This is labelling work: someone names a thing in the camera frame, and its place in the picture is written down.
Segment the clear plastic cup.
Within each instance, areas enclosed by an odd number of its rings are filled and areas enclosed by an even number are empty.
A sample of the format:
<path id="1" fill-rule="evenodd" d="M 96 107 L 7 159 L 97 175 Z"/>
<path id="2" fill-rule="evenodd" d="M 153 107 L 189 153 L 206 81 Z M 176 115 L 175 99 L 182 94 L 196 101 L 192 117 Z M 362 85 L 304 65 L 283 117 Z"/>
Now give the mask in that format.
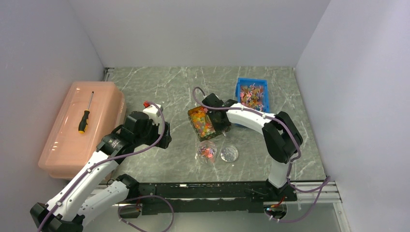
<path id="1" fill-rule="evenodd" d="M 202 141 L 197 146 L 196 159 L 201 163 L 214 163 L 217 159 L 217 146 L 211 141 Z"/>

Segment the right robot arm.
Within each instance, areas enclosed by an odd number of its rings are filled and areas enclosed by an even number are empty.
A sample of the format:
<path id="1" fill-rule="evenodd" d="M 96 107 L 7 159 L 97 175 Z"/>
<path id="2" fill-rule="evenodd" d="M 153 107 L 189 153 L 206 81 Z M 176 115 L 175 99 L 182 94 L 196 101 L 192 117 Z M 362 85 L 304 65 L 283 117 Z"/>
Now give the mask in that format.
<path id="1" fill-rule="evenodd" d="M 214 93 L 199 103 L 217 130 L 225 130 L 231 124 L 252 129 L 264 137 L 266 150 L 272 158 L 271 170 L 266 181 L 266 194 L 273 201 L 284 196 L 292 163 L 301 157 L 303 138 L 286 112 L 278 114 L 256 111 L 234 100 L 223 102 Z"/>

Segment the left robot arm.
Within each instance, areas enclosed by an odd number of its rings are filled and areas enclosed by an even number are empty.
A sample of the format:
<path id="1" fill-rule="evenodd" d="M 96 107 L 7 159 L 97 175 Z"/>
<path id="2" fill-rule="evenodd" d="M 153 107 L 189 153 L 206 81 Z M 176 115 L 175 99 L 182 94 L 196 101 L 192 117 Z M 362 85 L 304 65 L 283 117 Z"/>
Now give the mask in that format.
<path id="1" fill-rule="evenodd" d="M 139 182 L 127 174 L 94 196 L 93 190 L 116 169 L 135 149 L 146 145 L 144 151 L 156 146 L 166 149 L 171 141 L 169 123 L 164 120 L 162 107 L 151 105 L 141 112 L 134 111 L 122 125 L 104 136 L 91 158 L 79 173 L 47 203 L 36 203 L 30 210 L 39 232 L 81 232 L 111 205 L 132 203 L 139 196 Z"/>

